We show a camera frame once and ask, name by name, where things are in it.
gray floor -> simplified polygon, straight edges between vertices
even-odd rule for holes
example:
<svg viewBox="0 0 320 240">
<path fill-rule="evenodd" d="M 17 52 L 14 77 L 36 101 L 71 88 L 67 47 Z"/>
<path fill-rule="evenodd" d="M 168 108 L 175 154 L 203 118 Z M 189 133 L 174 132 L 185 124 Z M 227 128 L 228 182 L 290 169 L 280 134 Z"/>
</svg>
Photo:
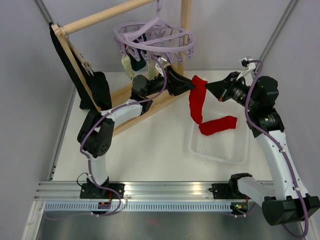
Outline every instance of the gray floor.
<svg viewBox="0 0 320 240">
<path fill-rule="evenodd" d="M 58 218 L 79 212 L 47 212 Z M 301 233 L 299 224 L 290 228 Z M 261 208 L 246 218 L 215 212 L 121 212 L 59 221 L 42 219 L 38 240 L 293 240 L 281 226 L 269 226 Z"/>
</svg>

white table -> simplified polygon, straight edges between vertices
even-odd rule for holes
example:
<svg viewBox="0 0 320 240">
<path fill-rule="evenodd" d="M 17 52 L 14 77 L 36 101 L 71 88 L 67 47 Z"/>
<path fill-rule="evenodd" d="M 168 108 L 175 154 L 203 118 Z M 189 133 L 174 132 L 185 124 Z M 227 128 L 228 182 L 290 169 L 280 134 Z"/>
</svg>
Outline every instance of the white table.
<svg viewBox="0 0 320 240">
<path fill-rule="evenodd" d="M 192 78 L 222 80 L 231 71 L 187 71 Z M 105 73 L 111 89 L 128 84 L 124 72 Z M 251 83 L 251 76 L 246 77 Z M 73 103 L 65 136 L 59 153 L 54 181 L 75 181 L 88 172 L 88 161 L 79 152 L 77 135 L 86 118 L 79 108 L 77 94 Z M 188 151 L 187 144 L 193 120 L 188 97 L 183 97 L 112 139 L 106 154 L 106 168 L 111 181 L 227 181 L 235 173 L 250 173 L 258 181 L 272 177 L 263 152 L 250 132 L 249 154 L 243 165 L 215 162 Z"/>
</svg>

white basket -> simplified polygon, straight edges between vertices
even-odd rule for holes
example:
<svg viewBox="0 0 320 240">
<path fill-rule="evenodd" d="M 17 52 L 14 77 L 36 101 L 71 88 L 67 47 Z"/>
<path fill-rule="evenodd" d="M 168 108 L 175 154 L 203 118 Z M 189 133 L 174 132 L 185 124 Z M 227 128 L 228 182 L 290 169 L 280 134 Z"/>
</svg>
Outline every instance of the white basket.
<svg viewBox="0 0 320 240">
<path fill-rule="evenodd" d="M 245 108 L 232 99 L 219 102 L 207 92 L 202 109 L 203 123 L 225 116 L 237 118 L 236 128 L 205 136 L 198 124 L 193 124 L 189 140 L 191 153 L 210 160 L 228 164 L 245 164 L 249 151 L 249 128 Z"/>
</svg>

red sock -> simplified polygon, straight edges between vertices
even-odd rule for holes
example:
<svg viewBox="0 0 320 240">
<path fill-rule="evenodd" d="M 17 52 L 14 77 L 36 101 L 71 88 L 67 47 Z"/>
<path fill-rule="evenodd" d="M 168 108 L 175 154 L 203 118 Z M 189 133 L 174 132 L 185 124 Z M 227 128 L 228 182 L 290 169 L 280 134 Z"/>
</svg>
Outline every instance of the red sock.
<svg viewBox="0 0 320 240">
<path fill-rule="evenodd" d="M 214 133 L 221 132 L 227 129 L 235 129 L 237 120 L 238 119 L 234 116 L 225 116 L 220 119 L 201 123 L 199 125 L 199 129 L 203 135 L 210 136 Z"/>
<path fill-rule="evenodd" d="M 202 107 L 205 102 L 207 91 L 205 84 L 207 84 L 207 81 L 204 81 L 197 75 L 194 75 L 191 83 L 195 85 L 195 88 L 190 90 L 189 95 L 190 115 L 196 124 L 201 124 Z"/>
</svg>

black cable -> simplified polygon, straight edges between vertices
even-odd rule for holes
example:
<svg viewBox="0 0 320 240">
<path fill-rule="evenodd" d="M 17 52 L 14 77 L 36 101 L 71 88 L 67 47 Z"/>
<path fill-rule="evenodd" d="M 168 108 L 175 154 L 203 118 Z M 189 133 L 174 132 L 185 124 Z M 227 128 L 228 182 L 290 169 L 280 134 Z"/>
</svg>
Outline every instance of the black cable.
<svg viewBox="0 0 320 240">
<path fill-rule="evenodd" d="M 89 174 L 86 173 L 86 172 L 83 172 L 83 173 L 81 173 L 81 174 L 78 176 L 78 178 L 76 179 L 76 184 L 78 184 L 81 188 L 82 188 L 82 186 L 80 185 L 80 183 L 79 183 L 78 181 L 79 181 L 79 178 L 80 178 L 83 174 L 86 174 L 86 177 L 89 177 Z"/>
</svg>

